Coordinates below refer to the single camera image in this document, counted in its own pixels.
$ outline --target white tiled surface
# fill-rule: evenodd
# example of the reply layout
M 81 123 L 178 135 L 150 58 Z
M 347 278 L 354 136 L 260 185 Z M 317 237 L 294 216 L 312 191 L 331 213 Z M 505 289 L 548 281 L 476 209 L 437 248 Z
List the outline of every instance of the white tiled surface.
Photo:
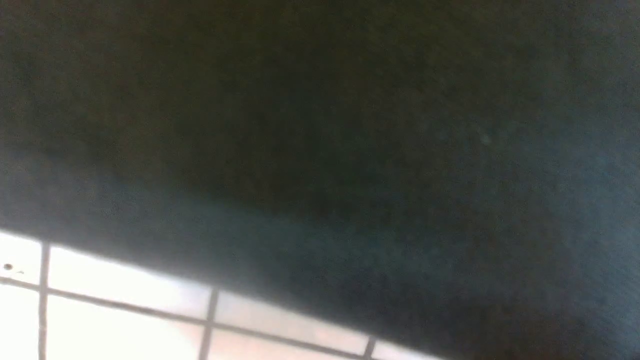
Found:
M 0 359 L 38 359 L 38 299 L 35 291 L 0 285 Z
M 50 296 L 47 360 L 197 360 L 203 329 Z
M 38 284 L 42 244 L 17 235 L 0 232 L 0 277 Z M 11 265 L 11 270 L 4 268 Z
M 363 354 L 367 335 L 221 291 L 217 322 Z
M 0 277 L 39 283 L 42 244 L 0 232 Z M 4 264 L 11 264 L 5 270 Z M 49 286 L 179 315 L 205 318 L 211 287 L 73 250 L 51 248 Z M 0 359 L 37 360 L 35 291 L 0 285 Z M 48 360 L 170 360 L 198 358 L 204 329 L 147 315 L 49 296 Z M 225 291 L 215 320 L 353 354 L 368 336 Z M 216 329 L 209 360 L 338 360 L 341 357 Z M 378 341 L 377 360 L 439 360 Z
M 376 342 L 372 356 L 377 360 L 442 360 L 439 357 L 421 354 L 386 341 Z
M 211 288 L 52 247 L 49 286 L 106 300 L 206 318 Z
M 209 360 L 344 360 L 344 358 L 215 330 L 211 339 Z

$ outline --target white tile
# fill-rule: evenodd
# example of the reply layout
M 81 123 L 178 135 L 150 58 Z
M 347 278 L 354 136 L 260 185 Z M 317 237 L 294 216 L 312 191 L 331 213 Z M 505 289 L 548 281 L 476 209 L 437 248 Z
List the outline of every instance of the white tile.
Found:
M 0 285 L 0 359 L 38 359 L 37 292 Z
M 363 354 L 368 336 L 290 311 L 221 292 L 216 321 L 354 354 Z
M 386 341 L 376 342 L 372 357 L 377 360 L 443 360 L 439 357 L 421 354 Z
M 211 288 L 73 250 L 53 247 L 49 286 L 101 299 L 205 318 Z
M 344 360 L 344 358 L 215 330 L 211 340 L 209 360 Z
M 197 325 L 49 296 L 47 360 L 197 360 Z
M 38 284 L 41 255 L 39 241 L 0 232 L 0 277 Z

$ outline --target grout line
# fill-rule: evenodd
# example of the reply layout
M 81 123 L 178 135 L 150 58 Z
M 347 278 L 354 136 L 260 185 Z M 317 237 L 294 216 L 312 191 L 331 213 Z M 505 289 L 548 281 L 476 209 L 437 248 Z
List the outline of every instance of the grout line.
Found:
M 30 282 L 24 282 L 10 277 L 0 277 L 0 285 L 10 285 L 16 288 L 22 288 L 33 291 L 40 291 L 40 285 L 31 284 Z
M 109 307 L 111 309 L 125 310 L 125 311 L 130 311 L 132 313 L 154 316 L 156 318 L 162 318 L 165 320 L 174 320 L 174 321 L 192 323 L 196 325 L 206 325 L 205 320 L 193 318 L 191 316 L 167 313 L 166 311 L 150 309 L 148 307 L 135 306 L 131 304 L 126 304 L 124 302 L 104 300 L 97 297 L 70 293 L 68 291 L 63 291 L 63 290 L 49 289 L 49 295 L 62 297 L 64 299 L 69 299 L 69 300 L 78 300 L 78 301 L 86 302 L 93 305 Z
M 250 337 L 258 338 L 258 339 L 262 339 L 262 340 L 273 341 L 275 343 L 289 345 L 289 346 L 296 347 L 296 348 L 303 348 L 305 350 L 312 350 L 312 351 L 320 352 L 320 353 L 323 353 L 323 354 L 339 356 L 339 357 L 343 357 L 345 359 L 366 360 L 362 355 L 352 354 L 351 352 L 345 352 L 345 351 L 341 351 L 341 350 L 335 350 L 335 349 L 332 349 L 332 348 L 324 347 L 324 346 L 321 346 L 321 345 L 305 343 L 304 341 L 281 338 L 279 336 L 269 335 L 269 334 L 265 334 L 263 332 L 244 329 L 244 328 L 236 327 L 236 326 L 233 326 L 233 325 L 226 325 L 226 324 L 223 324 L 223 323 L 214 323 L 213 324 L 213 328 L 214 329 L 219 329 L 219 330 L 226 330 L 226 331 L 229 331 L 229 332 L 234 332 L 236 334 L 250 336 Z
M 200 355 L 198 360 L 207 360 L 209 357 L 209 349 L 211 348 L 211 335 L 213 333 L 213 318 L 216 316 L 216 307 L 218 306 L 218 289 L 211 290 L 211 299 L 209 300 L 209 308 L 207 310 L 207 325 L 202 333 L 202 341 L 200 342 Z
M 38 304 L 38 359 L 47 359 L 47 286 L 49 284 L 49 260 L 51 246 L 42 244 L 42 258 L 40 262 L 40 302 Z
M 367 342 L 367 347 L 364 350 L 364 358 L 366 360 L 371 360 L 373 355 L 373 348 L 376 346 L 376 338 L 373 336 L 369 336 L 369 341 Z

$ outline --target dark fabric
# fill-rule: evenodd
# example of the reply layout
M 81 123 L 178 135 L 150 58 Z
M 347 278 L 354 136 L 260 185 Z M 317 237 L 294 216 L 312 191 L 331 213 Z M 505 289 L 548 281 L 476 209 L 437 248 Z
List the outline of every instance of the dark fabric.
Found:
M 634 1 L 3 1 L 0 225 L 456 359 L 640 349 Z

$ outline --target black grout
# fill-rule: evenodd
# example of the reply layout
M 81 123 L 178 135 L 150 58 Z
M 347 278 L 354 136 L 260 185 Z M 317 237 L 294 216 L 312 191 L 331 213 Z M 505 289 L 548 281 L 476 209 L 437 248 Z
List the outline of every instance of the black grout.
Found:
M 367 342 L 367 347 L 364 350 L 364 358 L 366 360 L 370 360 L 373 355 L 373 348 L 376 346 L 376 338 L 373 336 L 369 336 L 369 341 Z
M 202 333 L 202 341 L 200 342 L 200 355 L 198 356 L 198 360 L 207 360 L 209 357 L 209 348 L 211 347 L 211 336 L 213 333 L 213 320 L 216 316 L 216 307 L 218 306 L 218 295 L 219 291 L 217 289 L 211 290 L 211 299 L 209 300 L 209 308 L 207 310 L 207 325 L 204 328 L 204 332 Z
M 51 246 L 48 243 L 43 243 L 40 259 L 40 301 L 38 303 L 38 360 L 47 359 L 47 289 L 50 257 Z

